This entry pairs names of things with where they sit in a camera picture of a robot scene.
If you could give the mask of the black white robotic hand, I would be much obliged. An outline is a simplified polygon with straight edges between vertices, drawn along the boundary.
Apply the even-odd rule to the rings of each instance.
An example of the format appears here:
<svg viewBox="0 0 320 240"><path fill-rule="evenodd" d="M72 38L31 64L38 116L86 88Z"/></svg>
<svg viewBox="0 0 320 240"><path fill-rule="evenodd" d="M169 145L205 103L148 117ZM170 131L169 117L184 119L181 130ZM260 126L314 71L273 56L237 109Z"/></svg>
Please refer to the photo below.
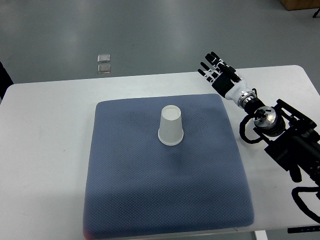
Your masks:
<svg viewBox="0 0 320 240"><path fill-rule="evenodd" d="M247 87L246 80L241 78L232 66L226 64L213 51L208 53L205 59L208 63L200 63L202 68L198 69L199 74L220 96L234 101L238 107L243 109L246 103L255 97L253 90Z"/></svg>

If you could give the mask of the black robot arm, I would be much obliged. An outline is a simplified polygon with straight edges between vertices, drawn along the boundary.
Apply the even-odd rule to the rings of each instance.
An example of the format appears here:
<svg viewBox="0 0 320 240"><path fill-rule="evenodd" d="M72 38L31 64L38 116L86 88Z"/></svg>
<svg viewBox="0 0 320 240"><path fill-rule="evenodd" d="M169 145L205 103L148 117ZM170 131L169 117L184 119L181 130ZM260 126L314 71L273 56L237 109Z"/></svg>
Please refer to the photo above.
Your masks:
<svg viewBox="0 0 320 240"><path fill-rule="evenodd" d="M314 187L298 186L291 191L298 208L315 222L320 217L311 211L299 196L315 193L320 196L320 135L317 124L300 111L278 99L275 106L266 106L256 89L240 94L239 106L246 116L239 124L240 138L247 144L264 141L265 152L285 171L295 183L302 181L304 171L315 182Z"/></svg>

